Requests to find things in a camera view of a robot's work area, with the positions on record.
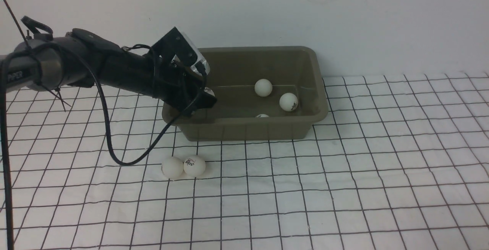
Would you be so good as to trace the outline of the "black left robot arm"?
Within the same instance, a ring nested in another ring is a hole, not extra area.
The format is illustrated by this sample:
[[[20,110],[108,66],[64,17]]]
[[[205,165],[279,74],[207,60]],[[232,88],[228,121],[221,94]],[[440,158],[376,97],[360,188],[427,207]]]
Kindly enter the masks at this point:
[[[216,97],[206,92],[208,73],[202,54],[177,28],[153,45],[132,47],[78,28],[63,37],[36,33],[1,56],[6,92],[107,85],[160,99],[184,116],[216,104]]]

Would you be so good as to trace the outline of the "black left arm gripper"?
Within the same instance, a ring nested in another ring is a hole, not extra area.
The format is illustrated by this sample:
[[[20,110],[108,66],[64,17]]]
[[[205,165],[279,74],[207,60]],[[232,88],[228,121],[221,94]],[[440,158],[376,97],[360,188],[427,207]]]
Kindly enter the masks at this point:
[[[177,111],[185,113],[186,117],[216,104],[217,98],[204,91],[204,78],[200,73],[174,61],[164,67],[161,58],[148,57],[147,62],[150,73],[149,97],[163,100]]]

